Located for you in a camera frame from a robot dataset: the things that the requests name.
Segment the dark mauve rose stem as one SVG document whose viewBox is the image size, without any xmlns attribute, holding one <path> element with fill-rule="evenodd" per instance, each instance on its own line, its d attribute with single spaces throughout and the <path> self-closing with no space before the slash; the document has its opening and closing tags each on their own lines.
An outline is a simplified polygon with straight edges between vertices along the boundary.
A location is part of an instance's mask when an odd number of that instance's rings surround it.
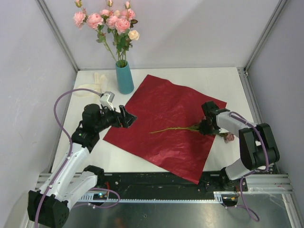
<svg viewBox="0 0 304 228">
<path fill-rule="evenodd" d="M 153 131 L 150 132 L 150 134 L 154 134 L 154 133 L 162 133 L 164 131 L 169 131 L 169 130 L 187 130 L 187 131 L 191 131 L 191 132 L 198 132 L 199 133 L 199 123 L 192 125 L 192 126 L 187 126 L 187 127 L 180 127 L 180 126 L 176 126 L 176 127 L 168 127 L 165 129 L 161 129 L 161 130 L 157 130 L 157 131 Z M 217 134 L 217 135 L 213 135 L 213 136 L 219 136 L 221 138 L 223 138 L 225 143 L 229 143 L 235 140 L 235 135 L 233 133 L 230 132 L 221 132 Z"/>
</svg>

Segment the cream ribbon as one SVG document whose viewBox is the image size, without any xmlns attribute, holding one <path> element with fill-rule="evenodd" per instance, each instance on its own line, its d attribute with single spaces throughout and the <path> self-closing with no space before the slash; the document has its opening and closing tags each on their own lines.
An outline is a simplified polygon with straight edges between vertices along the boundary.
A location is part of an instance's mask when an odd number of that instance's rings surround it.
<svg viewBox="0 0 304 228">
<path fill-rule="evenodd" d="M 80 88 L 89 89 L 89 90 L 96 91 L 98 93 L 104 93 L 108 89 L 108 83 L 109 83 L 109 80 L 105 74 L 100 74 L 98 72 L 95 72 L 93 83 L 81 84 L 77 87 L 77 89 L 80 89 Z M 79 96 L 79 97 L 95 95 L 94 93 L 89 92 L 87 90 L 75 91 L 73 94 L 76 96 Z"/>
</svg>

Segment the pink rose stem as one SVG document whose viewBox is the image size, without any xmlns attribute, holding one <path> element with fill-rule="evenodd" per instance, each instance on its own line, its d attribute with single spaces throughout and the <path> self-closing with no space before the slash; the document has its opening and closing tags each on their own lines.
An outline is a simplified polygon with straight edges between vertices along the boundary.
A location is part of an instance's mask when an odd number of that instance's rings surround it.
<svg viewBox="0 0 304 228">
<path fill-rule="evenodd" d="M 106 41 L 106 35 L 103 32 L 103 28 L 105 27 L 104 17 L 107 17 L 107 14 L 101 15 L 99 13 L 93 13 L 88 15 L 86 9 L 83 7 L 81 0 L 75 0 L 74 4 L 79 9 L 79 11 L 77 11 L 73 16 L 73 22 L 75 26 L 81 29 L 86 24 L 89 28 L 93 29 L 97 33 L 97 43 L 103 44 L 106 50 L 110 52 L 111 57 L 116 62 L 117 59 L 111 51 Z"/>
<path fill-rule="evenodd" d="M 100 15 L 102 19 L 104 20 L 104 26 L 107 27 L 106 32 L 113 35 L 113 45 L 117 48 L 119 33 L 116 29 L 116 21 L 119 19 L 119 17 L 114 15 L 114 11 L 112 10 L 113 1 L 112 0 L 106 0 L 106 9 L 100 11 Z M 115 62 L 118 61 L 118 53 L 116 50 L 117 57 L 114 56 L 113 51 L 110 49 L 107 41 L 106 41 L 106 34 L 103 32 L 103 30 L 100 30 L 100 39 L 105 46 L 106 50 L 111 53 L 112 58 L 115 60 Z"/>
<path fill-rule="evenodd" d="M 135 19 L 135 12 L 131 9 L 131 1 L 128 0 L 124 4 L 124 9 L 120 10 L 121 15 L 116 21 L 116 29 L 121 35 L 129 30 L 132 30 L 134 25 L 138 23 L 138 20 Z"/>
</svg>

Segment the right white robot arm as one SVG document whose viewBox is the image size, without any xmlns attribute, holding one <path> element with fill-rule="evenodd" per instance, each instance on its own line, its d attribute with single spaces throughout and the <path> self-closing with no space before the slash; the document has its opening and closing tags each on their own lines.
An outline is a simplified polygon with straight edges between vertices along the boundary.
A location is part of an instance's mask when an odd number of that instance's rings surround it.
<svg viewBox="0 0 304 228">
<path fill-rule="evenodd" d="M 220 109 L 213 101 L 202 106 L 204 119 L 199 124 L 202 135 L 218 135 L 226 140 L 230 135 L 239 139 L 240 158 L 219 171 L 217 186 L 231 190 L 236 181 L 255 172 L 267 172 L 270 164 L 280 159 L 280 153 L 267 123 L 252 123 L 240 114 Z"/>
</svg>

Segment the dark red wrapping paper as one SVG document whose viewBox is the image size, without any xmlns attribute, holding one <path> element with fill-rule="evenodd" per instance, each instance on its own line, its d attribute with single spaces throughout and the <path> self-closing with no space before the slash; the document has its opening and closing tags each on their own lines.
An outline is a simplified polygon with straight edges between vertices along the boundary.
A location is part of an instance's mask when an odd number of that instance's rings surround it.
<svg viewBox="0 0 304 228">
<path fill-rule="evenodd" d="M 198 184 L 215 137 L 187 130 L 150 132 L 198 124 L 204 118 L 201 106 L 208 101 L 219 108 L 227 105 L 192 88 L 147 75 L 125 106 L 137 120 L 128 129 L 110 128 L 104 140 Z"/>
</svg>

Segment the cream single rose stem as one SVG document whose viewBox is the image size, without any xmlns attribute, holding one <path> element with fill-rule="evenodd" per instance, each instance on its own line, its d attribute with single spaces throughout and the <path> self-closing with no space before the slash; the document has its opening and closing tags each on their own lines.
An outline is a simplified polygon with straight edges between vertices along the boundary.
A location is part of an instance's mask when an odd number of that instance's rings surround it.
<svg viewBox="0 0 304 228">
<path fill-rule="evenodd" d="M 121 13 L 120 13 L 119 10 L 116 10 L 116 11 L 114 12 L 114 15 L 117 16 L 117 17 L 119 17 L 119 16 L 121 15 Z"/>
</svg>

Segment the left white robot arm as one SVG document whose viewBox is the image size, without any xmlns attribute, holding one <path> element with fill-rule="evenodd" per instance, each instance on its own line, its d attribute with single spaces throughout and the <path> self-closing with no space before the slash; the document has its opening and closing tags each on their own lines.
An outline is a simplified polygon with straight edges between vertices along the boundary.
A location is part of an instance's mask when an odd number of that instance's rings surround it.
<svg viewBox="0 0 304 228">
<path fill-rule="evenodd" d="M 120 111 L 107 106 L 89 104 L 84 108 L 82 120 L 70 138 L 70 146 L 60 165 L 37 190 L 29 191 L 28 216 L 34 222 L 49 228 L 61 228 L 80 198 L 92 188 L 105 184 L 104 170 L 88 166 L 76 181 L 72 181 L 78 167 L 90 155 L 100 139 L 100 132 L 109 128 L 129 128 L 137 117 L 128 113 L 123 105 Z"/>
</svg>

